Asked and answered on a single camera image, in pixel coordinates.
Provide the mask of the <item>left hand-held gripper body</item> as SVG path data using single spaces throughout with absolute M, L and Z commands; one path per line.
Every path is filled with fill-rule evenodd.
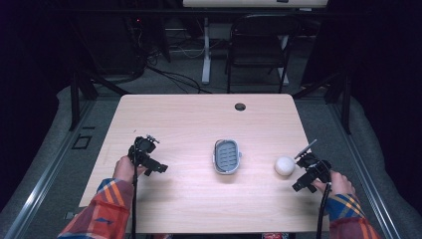
M 160 163 L 150 157 L 156 149 L 157 140 L 151 136 L 138 136 L 128 150 L 128 157 L 134 166 L 142 165 L 150 170 L 159 170 Z

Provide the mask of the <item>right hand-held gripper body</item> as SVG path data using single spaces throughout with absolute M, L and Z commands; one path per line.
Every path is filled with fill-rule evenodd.
M 323 183 L 330 182 L 331 164 L 327 160 L 318 159 L 310 152 L 311 147 L 316 142 L 317 140 L 314 139 L 294 157 L 296 165 L 306 171 L 299 180 L 303 180 L 307 186 L 312 184 L 316 179 L 319 179 Z

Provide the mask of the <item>white round soap ball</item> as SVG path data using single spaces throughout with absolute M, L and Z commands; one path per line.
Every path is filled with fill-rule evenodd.
M 275 171 L 281 176 L 291 175 L 294 172 L 295 168 L 295 161 L 288 156 L 282 156 L 276 160 Z

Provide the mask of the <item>grey soap dish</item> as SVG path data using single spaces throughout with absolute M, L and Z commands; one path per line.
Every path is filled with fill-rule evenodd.
M 242 153 L 238 143 L 233 139 L 219 139 L 214 144 L 213 164 L 215 170 L 224 175 L 230 175 L 240 166 Z

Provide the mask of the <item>person's left hand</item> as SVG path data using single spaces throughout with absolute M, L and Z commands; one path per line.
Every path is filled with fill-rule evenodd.
M 121 157 L 115 164 L 113 178 L 133 183 L 134 175 L 141 175 L 146 171 L 144 166 L 135 167 L 128 156 Z

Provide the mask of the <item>person's right hand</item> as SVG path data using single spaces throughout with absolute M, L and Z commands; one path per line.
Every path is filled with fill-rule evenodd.
M 354 195 L 355 194 L 354 186 L 345 175 L 332 170 L 330 172 L 330 178 L 331 178 L 331 191 L 329 195 L 337 195 L 337 194 Z M 317 179 L 312 183 L 312 186 L 314 186 L 321 192 L 324 192 L 325 189 L 328 187 L 328 183 L 323 183 Z

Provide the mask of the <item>black folding chair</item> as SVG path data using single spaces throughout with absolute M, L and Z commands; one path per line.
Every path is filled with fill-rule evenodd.
M 279 92 L 287 74 L 293 40 L 301 30 L 298 18 L 289 15 L 250 14 L 237 19 L 231 29 L 226 58 L 227 92 L 232 69 L 281 69 Z

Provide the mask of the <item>white desk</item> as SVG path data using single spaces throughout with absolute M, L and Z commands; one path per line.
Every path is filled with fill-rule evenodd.
M 325 8 L 328 0 L 182 0 L 183 6 L 187 8 L 205 9 L 322 9 Z M 202 84 L 210 83 L 211 55 L 209 38 L 209 17 L 204 17 L 204 62 L 202 71 Z

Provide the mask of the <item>aluminium floor rail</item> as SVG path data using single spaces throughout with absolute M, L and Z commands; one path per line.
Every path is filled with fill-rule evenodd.
M 394 224 L 390 213 L 387 210 L 386 204 L 379 194 L 372 177 L 363 161 L 363 158 L 355 144 L 351 134 L 348 134 L 343 128 L 340 118 L 340 109 L 336 105 L 328 105 L 331 117 L 333 118 L 341 137 L 345 140 L 347 148 L 351 154 L 351 163 L 354 171 L 359 179 L 367 200 L 372 208 L 374 215 L 381 227 L 385 239 L 402 239 L 396 225 Z
M 96 102 L 82 103 L 80 121 L 73 130 L 70 106 L 60 104 L 23 179 L 0 213 L 0 239 L 21 239 L 63 167 L 65 155 L 77 139 Z

